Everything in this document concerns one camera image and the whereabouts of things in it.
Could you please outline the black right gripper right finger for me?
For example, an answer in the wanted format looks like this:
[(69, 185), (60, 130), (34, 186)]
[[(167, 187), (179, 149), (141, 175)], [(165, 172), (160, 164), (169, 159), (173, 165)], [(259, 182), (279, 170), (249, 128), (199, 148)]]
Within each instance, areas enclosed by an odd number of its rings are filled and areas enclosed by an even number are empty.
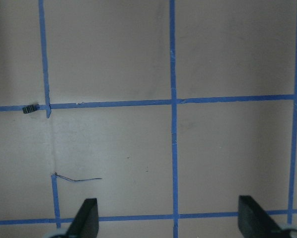
[(281, 238), (282, 229), (250, 196), (238, 198), (238, 228), (244, 238)]

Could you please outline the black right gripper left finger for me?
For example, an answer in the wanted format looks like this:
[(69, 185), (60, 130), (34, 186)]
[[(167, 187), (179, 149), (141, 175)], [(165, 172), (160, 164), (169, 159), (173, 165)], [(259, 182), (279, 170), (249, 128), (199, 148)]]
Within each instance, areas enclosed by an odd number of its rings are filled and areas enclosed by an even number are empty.
[(99, 232), (99, 215), (96, 198), (85, 199), (73, 222), (65, 233), (66, 238), (96, 238)]

